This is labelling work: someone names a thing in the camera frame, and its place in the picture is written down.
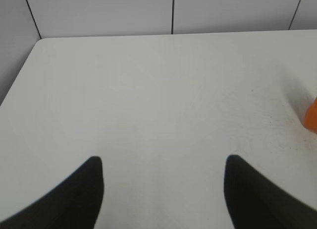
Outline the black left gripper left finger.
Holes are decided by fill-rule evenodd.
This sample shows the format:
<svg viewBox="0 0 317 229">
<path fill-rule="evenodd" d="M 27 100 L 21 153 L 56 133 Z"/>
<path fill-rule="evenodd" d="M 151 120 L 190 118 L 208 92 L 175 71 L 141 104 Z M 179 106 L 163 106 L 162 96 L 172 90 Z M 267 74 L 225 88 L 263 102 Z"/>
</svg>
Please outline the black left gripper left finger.
<svg viewBox="0 0 317 229">
<path fill-rule="evenodd" d="M 90 157 L 46 195 L 0 223 L 2 229 L 92 229 L 104 197 L 102 160 Z"/>
</svg>

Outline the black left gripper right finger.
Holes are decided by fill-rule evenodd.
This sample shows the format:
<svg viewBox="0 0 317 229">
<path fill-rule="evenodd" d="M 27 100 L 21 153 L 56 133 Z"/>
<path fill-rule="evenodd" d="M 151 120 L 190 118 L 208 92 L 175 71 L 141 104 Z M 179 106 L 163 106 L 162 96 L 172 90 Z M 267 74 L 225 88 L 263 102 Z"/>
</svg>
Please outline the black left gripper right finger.
<svg viewBox="0 0 317 229">
<path fill-rule="evenodd" d="M 243 158 L 230 155 L 224 198 L 236 229 L 315 229 L 317 212 L 275 185 Z"/>
</svg>

